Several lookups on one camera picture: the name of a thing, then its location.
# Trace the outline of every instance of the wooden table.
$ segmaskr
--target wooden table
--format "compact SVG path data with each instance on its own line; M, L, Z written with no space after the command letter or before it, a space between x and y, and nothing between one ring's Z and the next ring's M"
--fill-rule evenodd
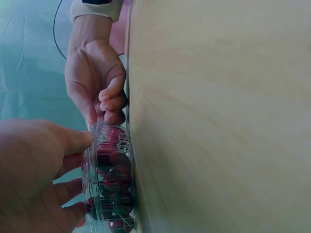
M309 233L311 1L136 0L139 232Z

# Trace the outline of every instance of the white sleeve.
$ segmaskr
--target white sleeve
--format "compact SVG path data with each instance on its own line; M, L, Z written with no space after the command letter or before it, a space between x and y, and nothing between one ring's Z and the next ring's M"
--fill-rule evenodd
M113 22L119 20L123 0L112 0L111 3L95 5L83 3L82 0L73 0L70 9L70 21L74 22L78 16L100 15L110 17Z

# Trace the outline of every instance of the hand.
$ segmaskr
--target hand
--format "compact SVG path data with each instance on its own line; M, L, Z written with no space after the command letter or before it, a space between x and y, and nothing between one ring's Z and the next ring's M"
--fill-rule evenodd
M52 181L81 165L90 132L42 120L0 123L0 233L71 233L86 214L82 202L61 206L82 192L81 178Z
M109 44L112 20L97 15L77 17L65 69L67 93L89 127L97 117L122 124L127 105L125 70Z

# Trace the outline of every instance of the plastic container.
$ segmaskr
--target plastic container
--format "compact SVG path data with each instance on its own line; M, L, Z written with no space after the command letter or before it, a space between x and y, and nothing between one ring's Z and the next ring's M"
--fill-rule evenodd
M135 233L135 180L128 131L98 121L84 153L82 181L91 233Z

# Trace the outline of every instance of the red cherry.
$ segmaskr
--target red cherry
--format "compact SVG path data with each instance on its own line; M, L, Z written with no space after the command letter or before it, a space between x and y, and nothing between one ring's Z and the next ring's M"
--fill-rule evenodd
M103 142L99 144L97 149L97 164L99 169L101 170L107 170L105 169L106 166L111 166L110 163L110 155L114 153L117 150L117 148L110 143Z
M123 221L119 216L112 216L108 222L108 227L112 233L130 233L134 227L133 218L128 215L123 218Z
M112 216L112 211L113 211L112 203L109 200L104 199L104 198L100 198L100 203L102 206L104 219L109 219ZM96 212L95 205L96 205L96 203L94 201L94 198L89 198L86 201L87 212L90 214L90 216L93 219L98 220L99 214Z
M110 200L117 215L126 216L134 208L134 197L130 192L111 194Z
M110 142L102 142L98 145L97 153L111 154L116 150L117 150L116 146L111 144Z
M103 184L106 189L113 192L125 191L132 185L132 176L131 174L117 174L112 168L108 174L104 175Z
M127 157L125 154L120 152L114 152L110 155L110 162L112 165L124 165L127 167L131 167L131 161L129 157Z
M84 217L81 222L77 225L77 227L83 227L84 224L86 223L86 218Z
M126 132L123 129L113 128L108 132L108 141L113 145L118 144L124 138L126 138Z

